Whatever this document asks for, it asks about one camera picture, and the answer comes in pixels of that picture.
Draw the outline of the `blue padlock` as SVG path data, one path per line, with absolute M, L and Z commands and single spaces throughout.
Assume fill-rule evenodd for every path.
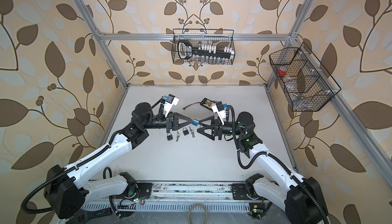
M 198 126 L 198 125 L 199 125 L 199 121 L 198 121 L 198 120 L 195 120 L 195 119 L 193 119 L 193 120 L 192 120 L 192 125 L 194 125 L 194 126 Z

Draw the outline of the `black padlock with key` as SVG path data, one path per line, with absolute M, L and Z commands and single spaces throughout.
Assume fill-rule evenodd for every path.
M 183 129 L 182 129 L 182 132 L 183 132 L 183 135 L 184 135 L 184 136 L 189 135 L 189 130 L 188 130 L 187 128 L 183 128 Z

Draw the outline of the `silver keys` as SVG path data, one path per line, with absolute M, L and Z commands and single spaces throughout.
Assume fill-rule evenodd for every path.
M 177 134 L 176 134 L 176 142 L 178 142 L 178 141 L 179 141 L 179 138 L 180 138 L 180 136 L 181 136 L 180 132 L 179 132 L 179 131 L 177 131 Z
M 195 138 L 195 130 L 193 130 L 191 127 L 189 127 L 191 135 L 193 138 Z

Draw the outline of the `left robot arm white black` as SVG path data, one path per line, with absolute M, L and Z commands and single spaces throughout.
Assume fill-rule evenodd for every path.
M 66 167 L 56 165 L 47 175 L 46 182 L 39 185 L 21 203 L 21 211 L 25 214 L 40 214 L 54 211 L 60 219 L 72 217 L 86 202 L 93 192 L 101 193 L 105 197 L 107 188 L 101 184 L 92 190 L 87 183 L 109 163 L 136 149 L 149 136 L 149 129 L 165 129 L 167 133 L 177 131 L 187 125 L 198 125 L 198 121 L 177 112 L 171 112 L 172 106 L 178 103 L 177 98 L 164 96 L 157 115 L 149 103 L 139 103 L 132 111 L 132 118 L 123 129 L 115 131 L 109 142 L 99 147 L 86 157 Z M 44 191 L 44 197 L 50 207 L 31 209 L 28 202 L 31 198 Z

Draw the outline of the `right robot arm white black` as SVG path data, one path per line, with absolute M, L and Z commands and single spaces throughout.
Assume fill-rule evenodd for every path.
M 208 117 L 197 124 L 197 132 L 211 140 L 231 135 L 236 146 L 237 161 L 242 169 L 254 163 L 272 178 L 254 174 L 246 179 L 247 195 L 251 199 L 266 198 L 282 209 L 292 224 L 327 224 L 328 209 L 321 186 L 313 177 L 305 178 L 273 155 L 255 134 L 254 118 L 249 112 L 235 115 L 231 105 L 214 104 L 218 117 Z

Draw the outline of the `silver keys on table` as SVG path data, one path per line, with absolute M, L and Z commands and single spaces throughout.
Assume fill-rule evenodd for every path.
M 179 138 L 180 138 L 180 136 L 181 136 L 180 132 L 179 132 L 179 131 L 177 131 L 177 134 L 176 134 L 176 142 L 178 142 L 178 141 L 179 141 Z

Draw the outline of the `black padlock right open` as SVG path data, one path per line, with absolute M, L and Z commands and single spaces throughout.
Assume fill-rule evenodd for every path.
M 166 137 L 167 137 L 167 141 L 173 140 L 173 135 L 171 133 L 167 133 Z

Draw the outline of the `black charging board yellow connectors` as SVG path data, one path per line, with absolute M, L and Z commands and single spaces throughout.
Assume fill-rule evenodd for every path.
M 204 99 L 200 102 L 200 105 L 201 105 L 202 107 L 207 108 L 207 109 L 212 109 L 212 105 L 215 104 L 215 103 L 216 103 L 215 100 L 210 100 L 210 99 L 204 98 Z

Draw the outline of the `black tool set in basket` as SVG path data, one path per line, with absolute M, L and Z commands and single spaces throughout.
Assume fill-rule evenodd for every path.
M 231 60 L 235 58 L 235 51 L 231 48 L 225 48 L 220 50 L 216 45 L 205 45 L 198 43 L 196 47 L 193 47 L 188 40 L 179 40 L 177 43 L 177 54 L 183 60 L 189 60 L 194 58 L 195 60 L 199 58 L 208 59 L 222 59 Z

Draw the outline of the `red item in basket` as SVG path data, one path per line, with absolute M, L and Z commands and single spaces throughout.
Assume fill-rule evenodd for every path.
M 288 68 L 286 66 L 279 66 L 277 71 L 279 76 L 284 77 L 288 72 Z

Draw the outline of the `aluminium frame post left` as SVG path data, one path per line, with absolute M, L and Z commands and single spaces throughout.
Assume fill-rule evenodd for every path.
M 126 81 L 122 71 L 120 70 L 116 59 L 111 53 L 106 42 L 101 38 L 101 32 L 99 31 L 97 25 L 94 22 L 93 17 L 90 15 L 87 6 L 84 4 L 83 0 L 72 0 L 75 4 L 77 10 L 79 11 L 82 19 L 84 20 L 87 28 L 92 33 L 94 40 L 96 41 L 98 47 L 102 51 L 104 57 L 106 58 L 108 65 L 113 69 L 114 74 L 119 80 L 119 83 L 125 88 L 128 88 L 128 82 Z

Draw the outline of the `aluminium frame post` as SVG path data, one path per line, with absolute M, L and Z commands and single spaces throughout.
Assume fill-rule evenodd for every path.
M 79 11 L 82 19 L 84 20 L 87 28 L 92 33 L 94 40 L 96 41 L 98 47 L 102 51 L 104 57 L 106 58 L 108 65 L 113 69 L 114 74 L 119 80 L 119 83 L 125 88 L 128 88 L 128 82 L 126 81 L 122 71 L 120 70 L 116 59 L 111 53 L 106 42 L 101 38 L 101 32 L 99 31 L 97 25 L 94 22 L 93 17 L 90 15 L 87 6 L 84 4 L 83 0 L 72 0 L 75 4 L 77 10 Z
M 288 47 L 294 45 L 298 41 L 298 36 L 300 34 L 301 28 L 307 18 L 308 14 L 310 14 L 310 10 L 315 0 L 304 0 L 294 22 L 293 27 L 291 28 L 288 34 L 268 34 L 268 35 L 259 35 L 260 37 L 265 37 L 265 41 L 284 41 L 284 47 Z

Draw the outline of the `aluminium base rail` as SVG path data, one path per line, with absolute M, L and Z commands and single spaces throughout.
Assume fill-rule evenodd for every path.
M 187 212 L 197 211 L 226 213 L 252 213 L 264 210 L 269 200 L 250 198 L 245 182 L 202 181 L 139 181 L 138 190 L 129 198 L 118 195 L 100 198 L 82 208 L 95 211 L 114 206 L 127 212 Z

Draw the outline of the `aluminium frame post right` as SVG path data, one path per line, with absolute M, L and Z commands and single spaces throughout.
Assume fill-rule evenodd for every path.
M 265 41 L 284 41 L 284 47 L 288 47 L 294 45 L 298 41 L 298 36 L 300 34 L 301 28 L 307 18 L 308 14 L 310 14 L 310 10 L 315 0 L 304 0 L 294 22 L 293 27 L 291 28 L 288 34 L 268 34 L 268 35 L 259 35 L 260 37 L 265 37 Z

